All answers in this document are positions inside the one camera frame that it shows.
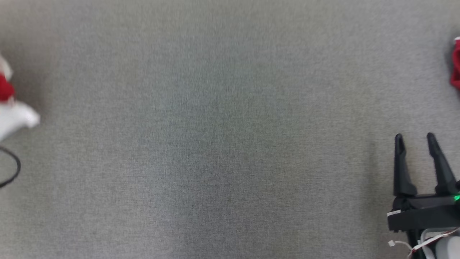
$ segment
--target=gray background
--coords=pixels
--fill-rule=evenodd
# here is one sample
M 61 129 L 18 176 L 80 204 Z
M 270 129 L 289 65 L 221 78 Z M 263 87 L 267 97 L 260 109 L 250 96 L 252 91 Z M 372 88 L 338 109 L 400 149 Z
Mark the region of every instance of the gray background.
M 0 258 L 403 258 L 394 135 L 420 193 L 429 131 L 460 177 L 459 35 L 457 0 L 0 0 L 42 115 Z

